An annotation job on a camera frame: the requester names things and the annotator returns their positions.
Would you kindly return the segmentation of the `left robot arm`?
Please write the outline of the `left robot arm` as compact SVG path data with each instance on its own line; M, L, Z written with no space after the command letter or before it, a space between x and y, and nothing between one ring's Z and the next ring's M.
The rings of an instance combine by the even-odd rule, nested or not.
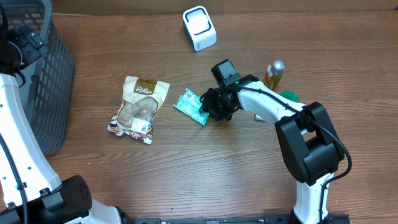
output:
M1 185L7 208L1 223L130 223L118 207L92 198L80 175L60 180L44 157L22 107L16 76L32 61L24 50L43 47L33 31L12 35L1 24Z

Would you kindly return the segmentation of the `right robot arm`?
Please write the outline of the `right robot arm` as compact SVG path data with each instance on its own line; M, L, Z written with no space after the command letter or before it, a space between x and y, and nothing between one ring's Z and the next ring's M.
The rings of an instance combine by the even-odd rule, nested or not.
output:
M228 59L211 73L218 87L202 94L201 111L217 121L229 121L237 110L244 110L273 124L285 166L297 181L292 211L265 215L263 223L349 223L348 215L332 214L326 207L330 184L349 173L335 175L339 163L350 156L325 107L289 100L254 75L239 74Z

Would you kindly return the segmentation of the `green lid white jar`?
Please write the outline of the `green lid white jar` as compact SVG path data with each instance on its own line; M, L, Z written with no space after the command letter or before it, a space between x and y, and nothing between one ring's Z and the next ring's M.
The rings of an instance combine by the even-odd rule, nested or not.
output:
M292 91L283 91L280 93L280 96L283 96L284 98L296 103L299 102L298 96Z

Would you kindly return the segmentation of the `yellow liquid bottle silver cap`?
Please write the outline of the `yellow liquid bottle silver cap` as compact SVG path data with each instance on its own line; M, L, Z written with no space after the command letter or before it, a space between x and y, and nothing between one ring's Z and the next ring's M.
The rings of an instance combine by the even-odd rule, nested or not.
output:
M268 66L264 81L265 85L270 90L274 90L277 87L278 83L282 79L284 68L285 64L281 60L276 60Z

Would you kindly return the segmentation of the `teal tissue pack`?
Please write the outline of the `teal tissue pack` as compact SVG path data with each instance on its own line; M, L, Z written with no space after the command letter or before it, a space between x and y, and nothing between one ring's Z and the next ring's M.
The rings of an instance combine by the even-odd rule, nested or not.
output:
M254 119L256 121L265 121L264 119L262 119L260 116L258 116L257 114L254 116Z

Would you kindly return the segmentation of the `brown snack bag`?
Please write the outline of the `brown snack bag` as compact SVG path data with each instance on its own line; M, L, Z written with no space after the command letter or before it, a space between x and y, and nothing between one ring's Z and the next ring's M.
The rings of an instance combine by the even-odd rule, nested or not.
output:
M154 115L164 104L169 88L170 84L166 82L126 77L123 101L109 122L108 131L152 144Z

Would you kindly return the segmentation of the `teal snack packet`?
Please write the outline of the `teal snack packet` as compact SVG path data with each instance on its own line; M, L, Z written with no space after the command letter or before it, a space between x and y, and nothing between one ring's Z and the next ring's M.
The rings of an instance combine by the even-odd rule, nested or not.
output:
M188 88L185 89L185 93L182 94L176 104L174 104L174 108L189 116L197 123L200 123L202 126L205 126L209 113L200 112L199 109L201 106L200 97Z

